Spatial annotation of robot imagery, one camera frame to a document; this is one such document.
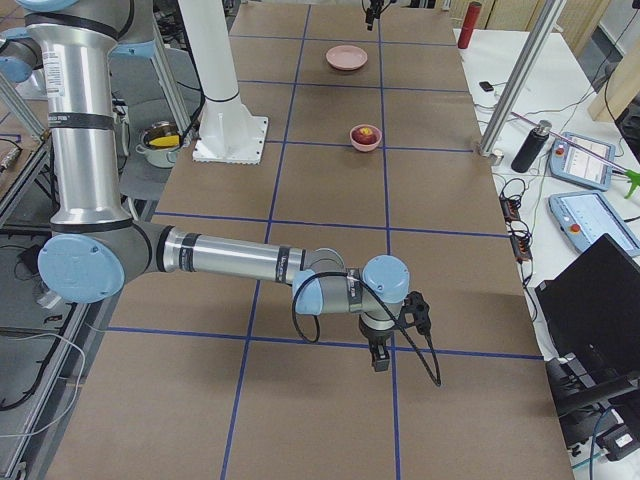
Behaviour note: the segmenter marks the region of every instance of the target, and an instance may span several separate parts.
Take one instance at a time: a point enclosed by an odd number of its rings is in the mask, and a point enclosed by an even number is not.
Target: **black monitor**
[[[609,235],[536,294],[558,353],[596,384],[640,371],[640,266]],[[608,400],[640,439],[640,391]]]

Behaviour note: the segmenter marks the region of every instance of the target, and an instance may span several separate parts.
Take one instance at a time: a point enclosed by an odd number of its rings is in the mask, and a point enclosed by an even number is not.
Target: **blue and white device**
[[[615,161],[616,147],[610,143],[571,132],[563,132],[562,136],[607,160]],[[604,192],[611,185],[613,169],[592,155],[558,139],[553,143],[549,154],[549,170],[554,177]]]
[[[560,229],[579,252],[584,252],[608,233],[629,255],[640,255],[640,241],[601,192],[551,195],[549,208]]]

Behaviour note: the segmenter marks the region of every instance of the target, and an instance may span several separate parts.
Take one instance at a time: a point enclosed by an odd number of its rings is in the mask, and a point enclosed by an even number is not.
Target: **black bottle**
[[[541,120],[538,126],[527,135],[513,162],[511,162],[511,169],[518,173],[524,173],[529,170],[540,150],[542,150],[542,146],[549,138],[550,131],[551,124],[546,120]]]

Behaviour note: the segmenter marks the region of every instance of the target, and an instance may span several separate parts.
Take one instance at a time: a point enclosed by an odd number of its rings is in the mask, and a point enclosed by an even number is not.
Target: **plate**
[[[325,55],[327,62],[337,70],[357,70],[367,63],[367,52],[353,45],[338,45]]]

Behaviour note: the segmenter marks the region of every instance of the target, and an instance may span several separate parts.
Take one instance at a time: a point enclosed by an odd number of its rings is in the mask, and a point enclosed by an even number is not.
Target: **white table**
[[[476,104],[490,107],[497,103],[499,94],[504,90],[505,85],[497,86],[494,92],[485,92],[480,88],[478,82],[483,80],[492,84],[506,82],[526,38],[526,32],[478,30],[473,33],[469,48],[460,50],[469,89]],[[521,115],[540,110],[558,110],[579,101],[587,92],[592,92],[589,80],[562,36],[559,33],[554,33],[547,41],[513,110]],[[595,98],[594,94],[578,105],[575,114],[566,125],[565,123],[574,112],[574,107],[562,112],[545,112],[527,115],[527,117],[533,121],[550,121],[555,132],[571,131],[614,145],[622,145],[624,155],[617,158],[616,162],[633,170],[640,170],[640,165],[629,147],[624,141],[620,141],[620,133],[615,125],[612,122],[604,123],[591,120],[587,108],[593,98]],[[484,131],[485,122],[489,120],[491,113],[491,110],[476,107],[476,116],[481,130]],[[505,153],[505,158],[500,165],[494,167],[494,174],[498,192],[502,189],[505,180],[508,181],[512,178],[522,178],[529,185],[529,189],[523,197],[520,215],[533,229],[532,253],[534,262],[530,285],[534,287],[543,280],[555,278],[578,256],[577,251],[565,238],[549,212],[548,197],[555,193],[575,192],[583,189],[553,178],[548,172],[544,175],[546,157],[539,157],[529,172],[525,174],[517,174],[511,170],[511,161],[531,128],[530,125],[522,121],[510,121],[505,125],[495,145]],[[550,145],[551,141],[545,146],[543,152]],[[512,186],[514,190],[507,191],[507,194],[519,191],[519,185]],[[628,189],[629,185],[622,177],[614,177],[611,188],[605,193],[607,199],[622,218],[640,215],[640,191],[636,192],[631,199],[625,200],[623,197]],[[640,220],[628,225],[637,236],[640,236]],[[529,273],[530,268],[530,264],[525,264],[525,274]],[[552,358],[554,356],[553,345],[541,318],[536,320],[536,333],[543,355],[547,359]],[[588,449],[583,450],[587,450],[587,453],[573,459],[573,464],[588,458]],[[586,467],[574,470],[574,474],[577,480],[589,477]],[[599,480],[640,478],[640,451],[634,452],[619,462],[596,460],[594,476]]]

